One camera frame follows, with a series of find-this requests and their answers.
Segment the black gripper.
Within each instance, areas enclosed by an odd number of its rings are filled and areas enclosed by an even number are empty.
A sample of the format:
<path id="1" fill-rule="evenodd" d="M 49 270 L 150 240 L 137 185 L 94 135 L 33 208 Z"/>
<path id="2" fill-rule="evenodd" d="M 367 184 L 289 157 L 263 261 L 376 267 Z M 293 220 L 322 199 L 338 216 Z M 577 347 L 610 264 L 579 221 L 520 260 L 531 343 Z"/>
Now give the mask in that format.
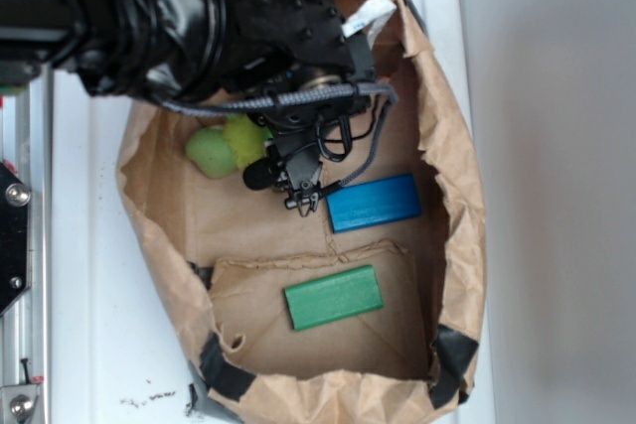
<path id="1" fill-rule="evenodd" d="M 242 172 L 252 191 L 285 192 L 284 205 L 307 217 L 318 209 L 323 163 L 315 141 L 350 122 L 375 95 L 376 73 L 365 36 L 346 39 L 334 0 L 218 0 L 218 86 L 236 99 L 224 115 L 244 113 L 278 135 Z"/>

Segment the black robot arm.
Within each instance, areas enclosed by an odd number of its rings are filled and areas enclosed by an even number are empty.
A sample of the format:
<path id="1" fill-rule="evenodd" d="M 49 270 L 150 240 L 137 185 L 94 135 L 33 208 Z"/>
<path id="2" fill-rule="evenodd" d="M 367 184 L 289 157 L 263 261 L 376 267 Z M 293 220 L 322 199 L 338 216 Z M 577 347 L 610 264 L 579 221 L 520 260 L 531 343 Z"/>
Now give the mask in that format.
<path id="1" fill-rule="evenodd" d="M 337 191 L 324 162 L 350 154 L 350 121 L 378 91 L 365 36 L 344 26 L 334 0 L 1 0 L 1 84 L 51 67 L 92 96 L 243 113 L 273 136 L 245 184 L 313 212 Z"/>

